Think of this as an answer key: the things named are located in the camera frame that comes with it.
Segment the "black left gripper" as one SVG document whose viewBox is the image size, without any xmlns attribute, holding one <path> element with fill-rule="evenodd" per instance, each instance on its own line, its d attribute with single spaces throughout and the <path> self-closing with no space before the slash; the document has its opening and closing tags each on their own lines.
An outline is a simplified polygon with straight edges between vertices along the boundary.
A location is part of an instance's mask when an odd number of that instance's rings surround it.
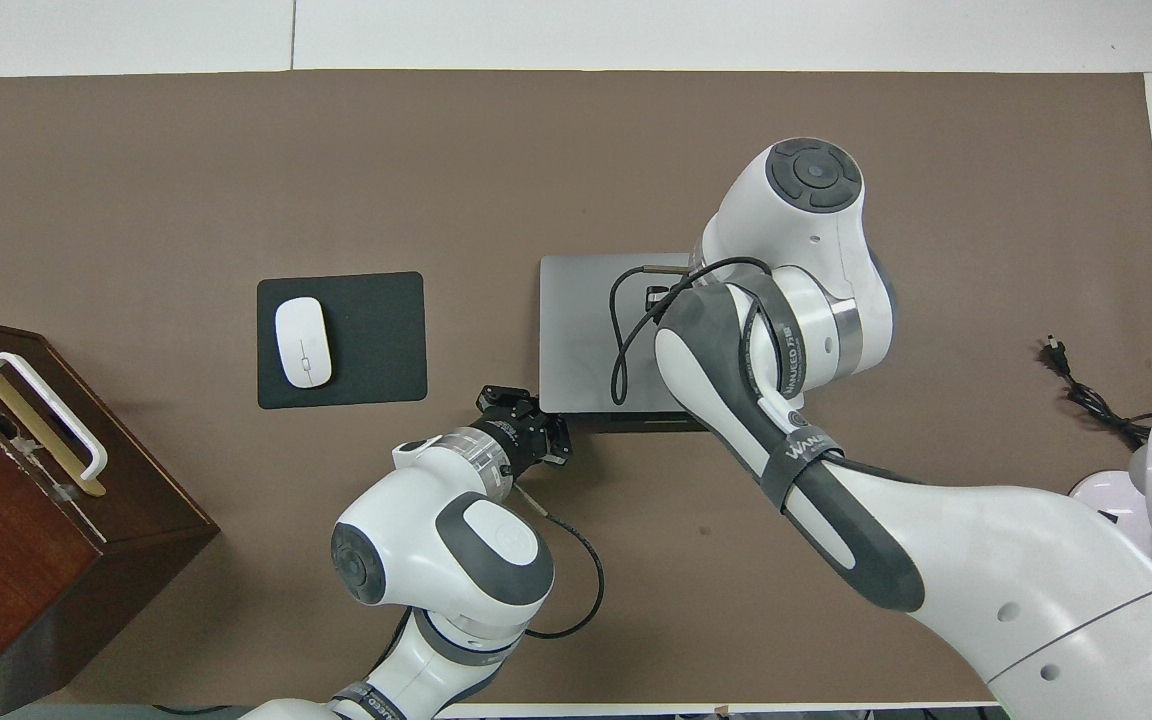
<svg viewBox="0 0 1152 720">
<path fill-rule="evenodd" d="M 480 416 L 471 427 L 482 430 L 502 447 L 513 479 L 541 461 L 562 468 L 571 458 L 567 420 L 558 414 L 540 414 L 539 397 L 529 389 L 484 386 L 476 407 Z"/>
</svg>

